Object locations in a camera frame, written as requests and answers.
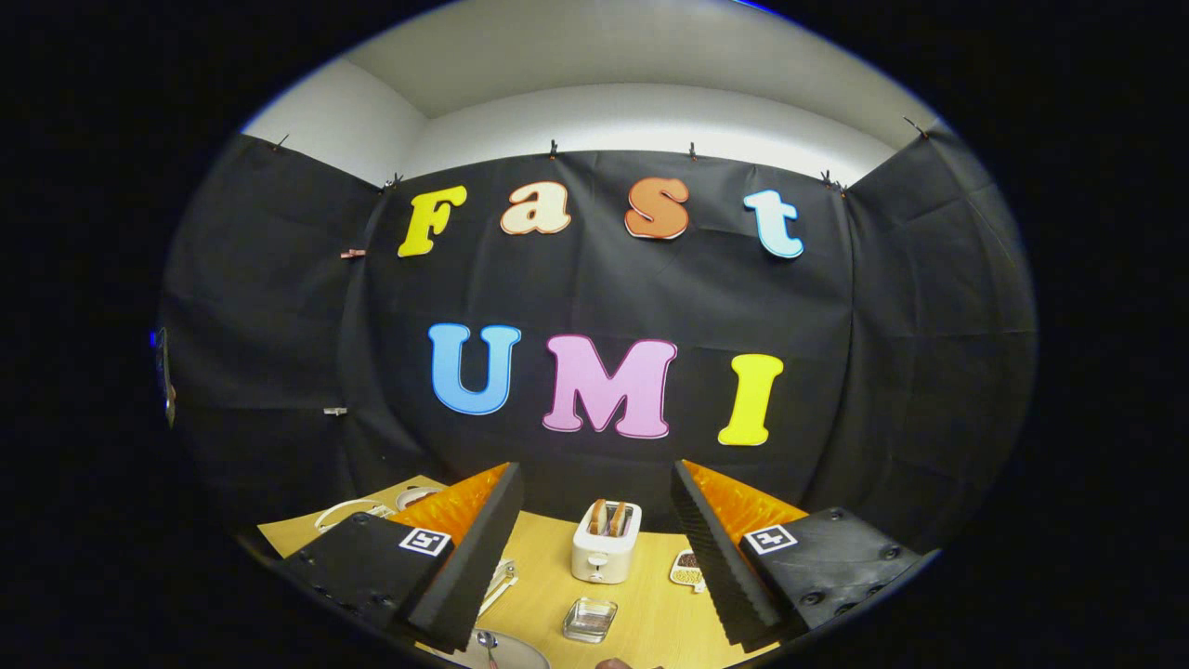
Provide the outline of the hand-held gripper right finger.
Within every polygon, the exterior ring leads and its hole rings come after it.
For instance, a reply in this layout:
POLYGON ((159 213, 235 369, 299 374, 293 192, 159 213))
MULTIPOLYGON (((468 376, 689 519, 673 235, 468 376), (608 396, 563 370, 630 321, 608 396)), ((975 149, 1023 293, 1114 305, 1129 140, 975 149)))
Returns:
POLYGON ((726 640, 746 651, 835 635, 924 572, 850 509, 803 512, 707 466, 673 465, 671 498, 726 640))

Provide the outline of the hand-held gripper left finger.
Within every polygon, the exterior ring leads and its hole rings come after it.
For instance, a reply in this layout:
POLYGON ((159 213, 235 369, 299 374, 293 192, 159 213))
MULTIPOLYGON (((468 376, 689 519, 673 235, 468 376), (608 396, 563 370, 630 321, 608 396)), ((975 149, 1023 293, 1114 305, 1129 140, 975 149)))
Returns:
POLYGON ((279 576, 371 636, 463 650, 523 500, 521 466, 501 463, 397 515, 348 516, 279 576))

